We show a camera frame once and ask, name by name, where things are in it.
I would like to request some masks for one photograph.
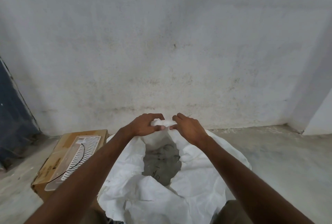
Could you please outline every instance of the cardboard box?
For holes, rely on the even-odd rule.
[[[37,176],[31,183],[32,190],[44,202],[52,195],[52,193],[56,190],[56,188],[61,184],[60,181],[61,176],[57,179],[60,182],[56,183],[56,185],[54,185],[54,181],[52,180],[54,180],[54,178],[57,178],[58,174],[61,175],[63,172],[65,172],[68,169],[69,164],[72,161],[74,155],[76,154],[76,152],[78,152],[80,146],[79,142],[80,143],[82,142],[82,140],[80,139],[85,139],[85,137],[88,136],[91,137],[97,136],[97,138],[99,138],[100,136],[98,145],[95,150],[96,152],[106,143],[106,139],[109,137],[109,134],[106,129],[100,129],[95,131],[67,133],[60,138],[59,142],[54,147],[51,155],[48,157],[48,159],[46,159],[44,165],[41,167]],[[98,208],[100,210],[97,200],[95,200],[93,207]]]

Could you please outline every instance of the forearm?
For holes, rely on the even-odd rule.
[[[202,142],[202,151],[254,223],[312,223],[211,137]]]
[[[78,223],[132,137],[126,129],[120,129],[105,146],[59,186],[26,224]]]

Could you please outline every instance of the hand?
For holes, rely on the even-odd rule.
[[[177,124],[169,127],[169,129],[177,129],[189,143],[198,148],[201,149],[205,145],[207,138],[210,138],[198,120],[186,117],[181,113],[173,116],[172,119]]]
[[[146,136],[152,134],[155,131],[160,131],[165,129],[165,126],[151,126],[151,122],[154,119],[159,118],[160,120],[165,120],[163,114],[143,114],[136,117],[131,123],[129,123],[124,128],[130,132],[132,137],[135,136]]]

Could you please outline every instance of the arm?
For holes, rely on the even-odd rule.
[[[254,223],[313,223],[279,193],[209,137],[200,123],[181,113],[173,116],[177,129],[200,148],[217,169]]]
[[[25,224],[79,223],[98,194],[116,159],[134,136],[146,136],[164,129],[151,126],[162,114],[143,114],[121,128],[115,136],[67,180],[36,210]]]

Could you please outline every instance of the brown cardboard box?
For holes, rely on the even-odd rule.
[[[46,185],[53,179],[53,174],[59,173],[58,169],[63,167],[68,167],[68,164],[64,164],[64,157],[69,152],[70,147],[77,138],[77,136],[90,136],[98,135],[100,136],[100,141],[96,148],[96,151],[100,149],[108,138],[109,134],[106,129],[100,129],[95,131],[82,131],[82,132],[73,132],[64,134],[57,145],[54,147],[51,155],[46,159],[44,165],[39,170],[37,176],[31,184],[32,190],[45,202],[55,191],[54,190],[45,190]],[[97,200],[94,201],[93,207],[100,210],[100,207],[97,203]]]

